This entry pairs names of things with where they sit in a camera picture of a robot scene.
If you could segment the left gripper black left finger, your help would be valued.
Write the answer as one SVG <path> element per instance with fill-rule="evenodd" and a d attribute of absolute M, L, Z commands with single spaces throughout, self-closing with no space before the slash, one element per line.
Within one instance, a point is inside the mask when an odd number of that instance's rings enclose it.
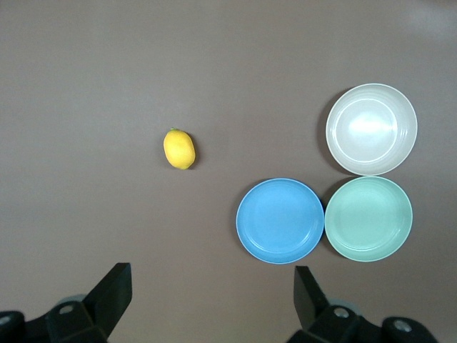
<path fill-rule="evenodd" d="M 132 299 L 129 263 L 117 263 L 84 297 L 68 297 L 26 321 L 22 312 L 1 312 L 2 342 L 107 342 Z"/>

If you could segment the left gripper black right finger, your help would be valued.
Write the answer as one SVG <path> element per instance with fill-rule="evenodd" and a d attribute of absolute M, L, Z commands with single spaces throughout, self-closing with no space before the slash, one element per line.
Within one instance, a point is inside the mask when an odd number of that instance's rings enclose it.
<path fill-rule="evenodd" d="M 328 343 L 436 343 L 438 340 L 420 322 L 405 317 L 387 317 L 381 326 L 340 304 L 331 304 L 308 267 L 294 270 L 293 303 L 301 329 L 290 342 Z"/>

